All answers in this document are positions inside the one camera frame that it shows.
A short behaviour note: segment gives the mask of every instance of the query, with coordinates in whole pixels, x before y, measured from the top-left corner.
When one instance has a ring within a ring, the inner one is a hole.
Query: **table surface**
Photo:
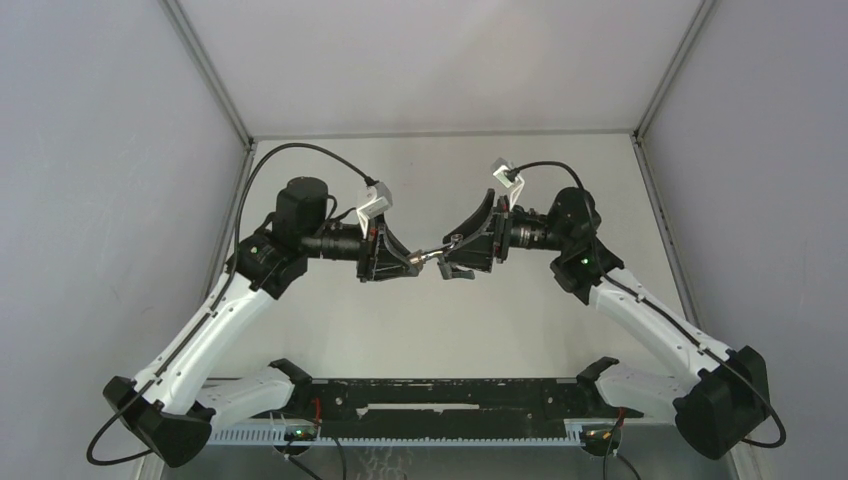
[[[258,144],[255,163],[282,142]],[[386,214],[410,250],[438,245],[480,204],[487,188],[505,193],[489,173],[503,157],[516,164],[570,164],[595,197],[601,240],[672,309],[680,302],[645,185],[623,134],[433,136],[315,140],[391,189]],[[321,178],[339,200],[355,205],[361,180],[308,150],[286,150],[257,177],[242,231],[274,209],[277,192],[297,176]],[[519,199],[546,212],[573,185],[565,171],[524,173]],[[235,341],[213,377],[249,374],[288,358],[316,378],[573,377],[602,356],[667,373],[622,328],[563,292],[552,278],[552,252],[513,250],[491,274],[444,281],[436,265],[417,278],[361,284],[352,262],[310,260],[269,311]]]

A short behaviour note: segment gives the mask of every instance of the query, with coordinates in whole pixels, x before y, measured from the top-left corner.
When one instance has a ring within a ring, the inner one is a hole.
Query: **white backdrop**
[[[0,65],[0,478],[130,478],[103,386],[200,304],[243,147],[156,2],[4,1]]]
[[[626,135],[339,139],[317,142],[381,179],[394,196],[387,221],[407,248],[429,248],[495,187],[499,156],[564,160],[580,173],[603,217],[602,240],[660,299],[680,311],[656,222]],[[260,142],[256,161],[279,142]],[[323,155],[287,150],[254,183],[242,229],[273,210],[295,176],[326,181],[339,211],[362,182]],[[526,172],[519,204],[547,211],[571,180],[559,169]],[[612,321],[563,292],[552,252],[514,250],[490,275],[444,281],[435,265],[418,278],[360,284],[353,262],[312,260],[272,309],[223,357],[213,376],[241,376],[287,357],[315,377],[574,376],[611,355],[663,372]]]
[[[253,135],[633,130],[699,0],[183,0]]]

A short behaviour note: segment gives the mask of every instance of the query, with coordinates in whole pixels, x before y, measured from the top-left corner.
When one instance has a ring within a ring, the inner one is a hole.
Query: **metal frame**
[[[671,265],[672,275],[677,286],[678,295],[680,296],[680,301],[684,309],[684,314],[686,318],[696,326],[701,326],[701,322],[698,319],[698,308],[695,305],[695,298],[692,294],[692,290],[689,287],[689,281],[687,280],[687,275],[685,273],[685,269],[680,260],[679,252],[677,251],[676,242],[674,241],[675,235],[672,226],[670,225],[670,221],[665,214],[665,208],[663,206],[663,201],[659,190],[657,188],[656,182],[654,180],[654,175],[651,170],[650,160],[648,158],[647,153],[644,149],[643,139],[647,134],[651,124],[656,118],[660,107],[666,96],[668,95],[677,75],[679,74],[682,66],[685,61],[689,57],[692,49],[697,43],[699,36],[701,35],[704,26],[708,22],[708,20],[712,17],[715,12],[715,8],[718,5],[718,0],[702,0],[698,9],[696,10],[693,18],[684,33],[683,38],[678,45],[677,50],[675,51],[669,65],[662,76],[662,79],[657,86],[654,94],[651,97],[651,100],[648,106],[645,109],[641,119],[639,120],[638,125],[633,131],[624,131],[624,130],[535,130],[535,131],[501,131],[501,132],[409,132],[409,133],[372,133],[372,134],[353,134],[353,135],[310,135],[310,136],[299,136],[300,139],[328,139],[328,138],[373,138],[373,137],[389,137],[389,138],[397,138],[397,137],[430,137],[430,136],[464,136],[464,135],[564,135],[564,134],[615,134],[615,133],[628,133],[630,134],[630,138],[633,144],[633,150],[636,155],[637,162],[639,164],[639,168],[642,172],[642,177],[645,183],[645,188],[647,190],[650,203],[652,209],[654,211],[654,216],[657,221],[657,226],[660,231],[660,237],[663,242],[663,246],[666,251],[666,255],[669,259],[669,263]],[[216,69],[214,68],[212,61],[209,58],[206,50],[204,49],[197,32],[194,30],[191,22],[188,19],[188,16],[185,13],[182,5],[179,0],[159,0],[159,4],[162,6],[163,11],[168,17],[169,21],[172,23],[174,30],[179,35],[181,41],[183,42],[189,56],[194,62],[198,72],[203,77],[204,82],[210,90],[210,93],[214,97],[216,103],[221,108],[222,113],[227,118],[227,121],[230,123],[233,131],[238,136],[239,140],[245,147],[245,157],[242,162],[242,167],[239,172],[238,179],[236,181],[236,185],[234,188],[233,197],[230,202],[230,210],[227,213],[222,227],[221,235],[218,239],[217,246],[215,249],[215,254],[213,255],[212,262],[209,268],[209,274],[207,278],[206,286],[207,288],[202,294],[202,298],[205,298],[208,293],[209,288],[212,287],[215,278],[217,277],[217,272],[223,263],[224,258],[227,255],[228,248],[230,246],[232,231],[235,221],[235,211],[238,208],[239,199],[244,190],[245,183],[247,181],[250,169],[253,164],[253,159],[256,151],[256,143],[258,140],[283,140],[291,137],[287,136],[263,136],[259,139],[254,139],[251,137],[247,127],[244,124],[241,116],[238,113],[238,110],[232,101],[223,81],[218,75]],[[589,424],[594,423],[592,419],[583,419],[579,424]],[[256,428],[256,425],[247,425],[250,428]],[[271,428],[273,430],[273,426],[269,424],[265,424],[263,428]],[[238,438],[237,430],[241,430],[245,428],[245,425],[237,425],[233,427],[234,430],[232,435],[229,438]],[[266,441],[263,434],[256,434],[259,438],[263,437],[263,441]],[[767,468],[767,463],[761,459],[761,455],[758,452],[755,452],[751,447],[747,445],[740,445],[734,448],[731,451],[731,454],[728,455],[727,461],[730,463],[733,472],[735,472],[737,479],[744,480],[753,480],[753,479],[764,479],[769,478],[769,470]],[[143,479],[143,480],[152,480],[158,479],[161,477],[163,471],[164,463],[161,459],[155,456],[148,456],[144,459],[141,459],[137,464],[136,468],[133,472],[133,478]]]
[[[197,71],[203,77],[203,81],[209,88],[209,92],[215,98],[215,102],[221,108],[221,111],[236,135],[238,135],[242,145],[245,148],[250,148],[253,140],[250,138],[247,127],[244,125],[244,121],[242,121],[229,92],[227,92],[224,82],[221,81],[221,77],[218,75],[217,70],[215,70],[215,66],[212,65],[206,49],[200,43],[200,38],[197,36],[194,27],[192,27],[179,0],[159,0],[159,5],[165,12],[168,20],[171,21],[174,31],[180,37],[180,40],[182,40],[183,45],[185,45],[186,51],[197,67]]]
[[[654,91],[651,101],[648,102],[648,108],[645,109],[645,113],[642,114],[642,118],[639,120],[639,125],[636,126],[636,130],[633,132],[633,135],[640,142],[643,138],[645,138],[645,134],[651,127],[651,123],[654,121],[654,118],[656,118],[660,105],[662,105],[663,100],[668,94],[669,88],[674,82],[674,79],[677,77],[677,74],[680,72],[683,63],[689,56],[689,52],[691,52],[692,48],[695,46],[698,37],[700,37],[701,32],[703,31],[704,25],[707,23],[707,20],[711,18],[717,5],[718,0],[701,0],[701,4],[698,5],[698,10],[695,11],[695,15],[692,17],[689,27],[683,34],[683,39],[680,40],[680,44],[677,46],[677,50],[674,52],[671,62],[668,64],[668,68],[660,80],[660,84]]]
[[[232,242],[233,229],[235,228],[236,210],[238,209],[239,200],[244,193],[244,188],[247,184],[247,179],[250,176],[250,170],[253,167],[253,157],[256,155],[256,143],[252,143],[245,151],[242,159],[241,168],[239,169],[238,178],[233,188],[233,196],[230,199],[230,210],[224,217],[221,234],[215,244],[215,253],[212,254],[212,261],[209,264],[209,270],[206,274],[206,283],[203,291],[200,294],[201,304],[212,291],[218,276],[221,274],[221,266],[224,264],[229,255],[230,242]]]

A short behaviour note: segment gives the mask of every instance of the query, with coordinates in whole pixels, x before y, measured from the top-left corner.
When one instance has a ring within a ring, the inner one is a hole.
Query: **white wall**
[[[767,360],[779,479],[845,471],[846,22],[838,0],[722,2],[648,138],[701,318]]]
[[[563,160],[595,196],[601,239],[663,301],[680,311],[645,185],[627,135],[491,135],[321,140],[392,190],[388,224],[407,248],[433,248],[480,204],[499,156],[517,164]],[[257,159],[278,142],[260,142]],[[274,209],[291,178],[327,182],[339,211],[360,179],[313,151],[272,158],[247,199],[242,231]],[[519,203],[547,212],[565,171],[528,170]],[[552,252],[511,250],[474,281],[442,280],[435,263],[418,278],[361,284],[353,262],[310,260],[309,271],[236,341],[216,376],[241,376],[287,357],[310,374],[359,378],[575,376],[604,355],[665,372],[622,328],[563,292]]]
[[[0,477],[126,478],[101,390],[197,307],[242,148],[156,2],[3,2],[0,105]]]
[[[630,129],[698,0],[184,0],[254,135]]]

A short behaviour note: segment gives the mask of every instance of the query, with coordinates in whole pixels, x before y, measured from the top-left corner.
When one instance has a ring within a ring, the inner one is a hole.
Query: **small object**
[[[392,192],[383,182],[366,188],[359,193],[359,205],[356,207],[356,217],[362,228],[362,238],[368,236],[368,222],[392,208]]]
[[[621,434],[618,429],[612,433],[609,430],[587,430],[580,434],[580,439],[583,441],[583,451],[599,458],[606,455],[607,448],[614,452],[621,444]]]
[[[429,260],[434,258],[443,259],[446,253],[449,253],[451,250],[456,248],[459,245],[459,242],[462,241],[462,235],[455,234],[450,236],[450,242],[442,245],[440,247],[436,247],[432,250],[418,250],[417,252],[413,252],[409,254],[409,263],[414,265],[418,270],[424,268],[424,264]]]
[[[509,189],[509,211],[518,202],[518,196],[524,190],[524,178],[521,174],[510,173],[515,169],[512,162],[507,162],[503,158],[499,158],[492,164],[492,176],[498,179],[501,184]]]

